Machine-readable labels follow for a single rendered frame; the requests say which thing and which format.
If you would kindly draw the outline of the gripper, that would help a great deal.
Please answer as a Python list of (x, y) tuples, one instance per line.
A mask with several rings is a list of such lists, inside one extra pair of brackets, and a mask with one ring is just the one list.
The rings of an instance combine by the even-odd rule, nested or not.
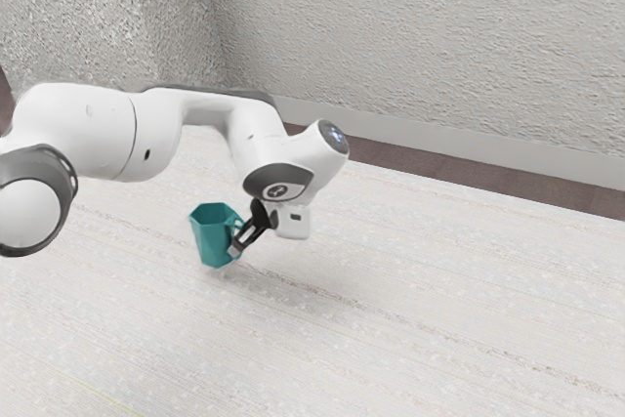
[(271, 228), (271, 217), (263, 201), (254, 198), (250, 203), (251, 218), (233, 235), (228, 254), (240, 258), (243, 252)]

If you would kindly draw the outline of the teal faceted mug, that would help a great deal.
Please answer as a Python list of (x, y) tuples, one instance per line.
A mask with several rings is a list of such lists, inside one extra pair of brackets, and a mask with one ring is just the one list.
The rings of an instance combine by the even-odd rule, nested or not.
[(231, 244), (243, 220), (226, 203), (199, 204), (188, 219), (202, 264), (218, 269), (240, 258)]

